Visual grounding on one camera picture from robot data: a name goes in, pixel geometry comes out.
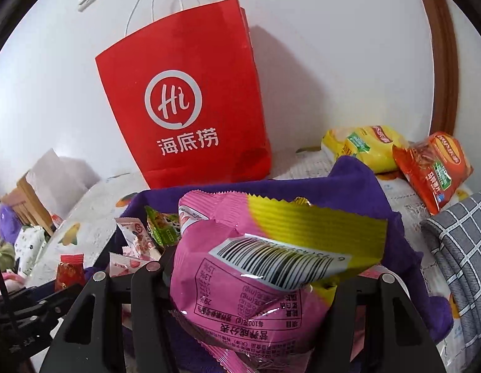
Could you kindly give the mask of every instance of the barcode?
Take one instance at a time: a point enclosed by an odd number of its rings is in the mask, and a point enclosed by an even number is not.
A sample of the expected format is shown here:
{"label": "barcode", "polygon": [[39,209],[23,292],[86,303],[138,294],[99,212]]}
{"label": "barcode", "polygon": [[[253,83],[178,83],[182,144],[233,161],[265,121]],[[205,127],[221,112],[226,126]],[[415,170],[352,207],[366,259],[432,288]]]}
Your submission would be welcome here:
{"label": "barcode", "polygon": [[292,291],[346,270],[350,255],[289,246],[254,236],[227,239],[210,255],[278,290]]}

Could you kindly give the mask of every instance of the gray checkered fabric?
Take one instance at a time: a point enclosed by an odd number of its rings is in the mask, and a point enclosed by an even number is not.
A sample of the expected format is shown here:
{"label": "gray checkered fabric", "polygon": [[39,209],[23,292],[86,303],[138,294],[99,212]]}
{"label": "gray checkered fabric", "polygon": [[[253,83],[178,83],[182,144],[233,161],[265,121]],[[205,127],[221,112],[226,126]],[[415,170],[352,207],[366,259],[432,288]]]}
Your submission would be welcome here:
{"label": "gray checkered fabric", "polygon": [[481,347],[481,191],[420,225],[458,306],[469,363]]}

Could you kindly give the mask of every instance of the shopping bag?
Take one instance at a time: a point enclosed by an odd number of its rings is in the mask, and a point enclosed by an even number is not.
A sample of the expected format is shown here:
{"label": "shopping bag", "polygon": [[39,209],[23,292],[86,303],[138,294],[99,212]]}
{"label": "shopping bag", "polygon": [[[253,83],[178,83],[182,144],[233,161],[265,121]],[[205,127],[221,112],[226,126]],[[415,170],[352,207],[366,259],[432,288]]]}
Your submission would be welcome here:
{"label": "shopping bag", "polygon": [[151,188],[262,179],[270,171],[259,80],[238,0],[183,10],[95,59]]}

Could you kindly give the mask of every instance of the wall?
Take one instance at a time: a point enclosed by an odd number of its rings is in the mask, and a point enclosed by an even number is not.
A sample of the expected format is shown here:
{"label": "wall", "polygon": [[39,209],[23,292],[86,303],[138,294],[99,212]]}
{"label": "wall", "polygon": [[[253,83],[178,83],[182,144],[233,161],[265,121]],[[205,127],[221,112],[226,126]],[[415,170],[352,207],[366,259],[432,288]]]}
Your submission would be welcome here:
{"label": "wall", "polygon": [[481,36],[452,0],[448,0],[448,4],[460,67],[460,96],[454,135],[474,167],[467,184],[477,191],[481,189]]}
{"label": "wall", "polygon": [[[51,147],[102,177],[136,169],[94,61],[123,36],[135,1],[97,0],[79,13],[76,0],[39,0],[17,26],[0,53],[0,190]],[[275,151],[319,144],[345,125],[426,135],[433,63],[421,0],[240,1]],[[167,15],[177,2],[157,0],[156,9]],[[149,21],[142,0],[130,29]]]}

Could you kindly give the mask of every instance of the silver screw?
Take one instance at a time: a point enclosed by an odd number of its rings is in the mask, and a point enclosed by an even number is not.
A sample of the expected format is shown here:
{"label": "silver screw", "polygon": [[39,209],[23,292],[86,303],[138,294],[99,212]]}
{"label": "silver screw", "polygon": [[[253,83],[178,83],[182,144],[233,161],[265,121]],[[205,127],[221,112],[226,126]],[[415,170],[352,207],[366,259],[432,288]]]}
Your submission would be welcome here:
{"label": "silver screw", "polygon": [[159,268],[161,268],[161,265],[159,265],[159,262],[157,261],[152,261],[152,262],[149,262],[145,268],[149,271],[149,272],[154,272],[156,270],[159,270]]}
{"label": "silver screw", "polygon": [[99,272],[94,273],[94,280],[96,282],[100,282],[101,280],[105,279],[105,272],[102,272],[101,270]]}
{"label": "silver screw", "polygon": [[382,275],[382,280],[383,280],[385,283],[394,283],[394,282],[395,282],[395,278],[394,278],[394,276],[392,276],[391,274],[383,274],[383,275]]}

